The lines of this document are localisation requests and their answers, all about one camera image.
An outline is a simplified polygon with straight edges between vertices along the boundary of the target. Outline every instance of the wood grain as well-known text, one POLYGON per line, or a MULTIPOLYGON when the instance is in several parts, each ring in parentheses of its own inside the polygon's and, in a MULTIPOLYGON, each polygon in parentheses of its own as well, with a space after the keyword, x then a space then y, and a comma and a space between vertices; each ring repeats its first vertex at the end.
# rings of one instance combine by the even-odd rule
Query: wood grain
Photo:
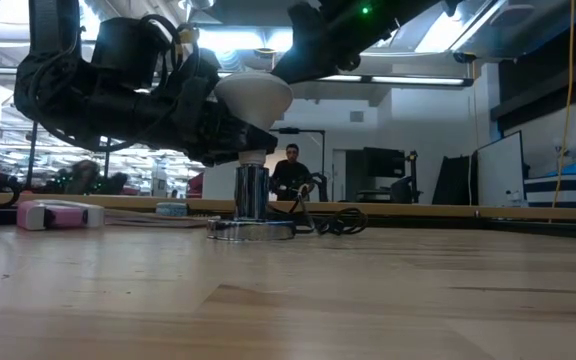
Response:
MULTIPOLYGON (((10 199, 9 194, 0 194, 0 203, 10 199)), ((191 209, 200 211, 217 211, 232 213, 234 201, 201 200, 201 199, 169 199, 137 196, 79 196, 79 195, 49 195, 22 194, 20 201, 33 199, 60 199, 99 205, 113 209, 131 209, 152 211, 159 202, 186 203, 191 209)), ((293 203, 289 201, 272 202, 279 210, 288 211, 293 203)), ((506 218, 531 220, 576 220, 576 209, 564 208, 503 208, 483 206, 451 206, 451 205, 404 205, 404 204, 354 204, 354 203, 308 203, 311 212, 334 213, 348 207, 357 207, 364 213, 374 216, 434 216, 461 218, 506 218)))
POLYGON ((576 240, 0 227, 0 359, 576 359, 576 240))

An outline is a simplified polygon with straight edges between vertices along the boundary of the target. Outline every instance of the whiteboard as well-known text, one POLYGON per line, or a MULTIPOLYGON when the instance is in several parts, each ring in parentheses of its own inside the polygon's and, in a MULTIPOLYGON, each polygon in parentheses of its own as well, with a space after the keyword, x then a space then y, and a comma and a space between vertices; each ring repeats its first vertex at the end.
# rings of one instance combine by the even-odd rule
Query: whiteboard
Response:
POLYGON ((510 206, 506 191, 525 199, 521 131, 477 151, 479 205, 510 206))

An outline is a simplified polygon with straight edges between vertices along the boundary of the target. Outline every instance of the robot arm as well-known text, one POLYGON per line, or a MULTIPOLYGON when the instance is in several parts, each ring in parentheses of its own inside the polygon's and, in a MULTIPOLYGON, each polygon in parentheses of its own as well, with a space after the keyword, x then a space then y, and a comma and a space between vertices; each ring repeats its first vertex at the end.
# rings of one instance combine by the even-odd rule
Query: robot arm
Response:
MULTIPOLYGON (((287 83, 354 70, 361 51, 436 0, 321 3, 319 9, 301 2, 288 10, 294 45, 272 72, 287 83)), ((78 1, 29 4, 31 48, 18 67, 15 105, 53 136, 92 151, 135 143, 174 149, 207 166, 236 160, 242 151, 274 151, 274 136, 234 117, 222 102, 207 100, 219 81, 214 54, 194 44, 193 54, 182 61, 175 51, 181 29, 165 19, 103 22, 92 61, 86 62, 78 1), (153 21, 167 29, 172 43, 153 21), (161 55, 160 83, 150 93, 140 91, 152 87, 161 55), (125 143, 101 147, 102 135, 125 143)))

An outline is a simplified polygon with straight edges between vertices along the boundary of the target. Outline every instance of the person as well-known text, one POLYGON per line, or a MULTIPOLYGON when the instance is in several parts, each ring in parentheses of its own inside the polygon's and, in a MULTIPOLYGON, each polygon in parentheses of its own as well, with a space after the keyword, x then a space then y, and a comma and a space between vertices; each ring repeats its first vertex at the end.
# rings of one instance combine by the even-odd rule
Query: person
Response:
POLYGON ((297 161, 299 158, 299 146, 290 144, 286 147, 286 160, 282 160, 275 166, 272 173, 272 189, 277 194, 279 201, 291 201, 297 196, 294 190, 310 176, 310 171, 306 165, 297 161))

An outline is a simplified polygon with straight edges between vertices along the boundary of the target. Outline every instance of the white cone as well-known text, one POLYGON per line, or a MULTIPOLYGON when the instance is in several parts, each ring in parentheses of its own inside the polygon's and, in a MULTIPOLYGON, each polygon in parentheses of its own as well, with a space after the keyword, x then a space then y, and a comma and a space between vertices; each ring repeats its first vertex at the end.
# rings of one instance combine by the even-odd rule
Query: white cone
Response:
MULTIPOLYGON (((292 104, 292 89, 280 78, 265 72, 244 72, 222 79, 215 87, 215 96, 223 100, 230 112, 264 131, 286 112, 292 104)), ((266 152, 247 151, 239 154, 243 164, 266 162, 266 152)))

